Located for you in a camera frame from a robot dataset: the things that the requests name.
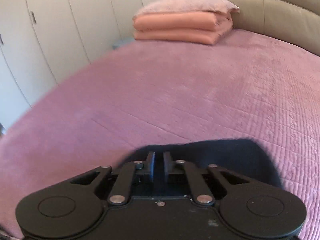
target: beige leather headboard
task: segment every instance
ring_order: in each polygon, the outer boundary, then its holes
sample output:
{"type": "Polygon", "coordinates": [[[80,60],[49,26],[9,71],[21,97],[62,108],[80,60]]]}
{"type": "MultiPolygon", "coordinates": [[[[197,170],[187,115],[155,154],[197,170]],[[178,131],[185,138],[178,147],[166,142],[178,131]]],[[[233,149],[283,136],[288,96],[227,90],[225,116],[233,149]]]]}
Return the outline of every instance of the beige leather headboard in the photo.
{"type": "Polygon", "coordinates": [[[320,56],[320,0],[229,0],[234,28],[287,41],[320,56]]]}

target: stack of bedding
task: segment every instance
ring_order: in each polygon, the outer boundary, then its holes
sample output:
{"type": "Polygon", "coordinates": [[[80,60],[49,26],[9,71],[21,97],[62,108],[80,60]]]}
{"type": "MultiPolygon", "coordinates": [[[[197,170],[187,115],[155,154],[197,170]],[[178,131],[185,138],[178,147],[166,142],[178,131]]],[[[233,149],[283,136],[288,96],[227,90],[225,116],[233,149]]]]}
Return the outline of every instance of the stack of bedding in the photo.
{"type": "Polygon", "coordinates": [[[231,13],[238,11],[227,0],[160,0],[135,15],[134,36],[212,45],[232,29],[231,13]]]}

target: mattress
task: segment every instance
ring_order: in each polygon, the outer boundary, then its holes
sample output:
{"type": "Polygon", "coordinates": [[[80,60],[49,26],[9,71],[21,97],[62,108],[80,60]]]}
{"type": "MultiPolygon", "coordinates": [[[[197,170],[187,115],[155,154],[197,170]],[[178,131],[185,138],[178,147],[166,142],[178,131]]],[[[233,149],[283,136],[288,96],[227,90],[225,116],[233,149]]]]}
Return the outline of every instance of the mattress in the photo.
{"type": "Polygon", "coordinates": [[[302,199],[300,233],[320,239],[320,57],[233,30],[215,46],[134,41],[66,80],[0,140],[0,224],[22,237],[25,195],[134,148],[253,138],[302,199]]]}

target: pink bedspread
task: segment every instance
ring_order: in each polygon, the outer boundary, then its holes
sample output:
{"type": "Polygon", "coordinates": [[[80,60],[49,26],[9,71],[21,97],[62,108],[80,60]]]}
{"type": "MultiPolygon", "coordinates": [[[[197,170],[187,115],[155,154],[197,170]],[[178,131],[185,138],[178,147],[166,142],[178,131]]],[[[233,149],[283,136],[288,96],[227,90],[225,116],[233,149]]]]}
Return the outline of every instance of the pink bedspread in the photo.
{"type": "Polygon", "coordinates": [[[135,41],[71,77],[0,140],[0,224],[25,195],[147,144],[251,137],[320,239],[320,57],[233,30],[215,46],[135,41]]]}

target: cabinet handle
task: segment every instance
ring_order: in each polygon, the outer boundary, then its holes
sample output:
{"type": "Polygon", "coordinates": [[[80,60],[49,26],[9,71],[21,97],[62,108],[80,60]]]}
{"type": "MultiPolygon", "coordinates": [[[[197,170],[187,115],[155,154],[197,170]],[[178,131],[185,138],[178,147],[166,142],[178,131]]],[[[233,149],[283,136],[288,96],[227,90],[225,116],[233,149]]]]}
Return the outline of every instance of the cabinet handle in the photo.
{"type": "Polygon", "coordinates": [[[35,14],[33,12],[31,12],[31,16],[32,16],[32,20],[34,24],[37,24],[36,18],[35,18],[35,14]]]}

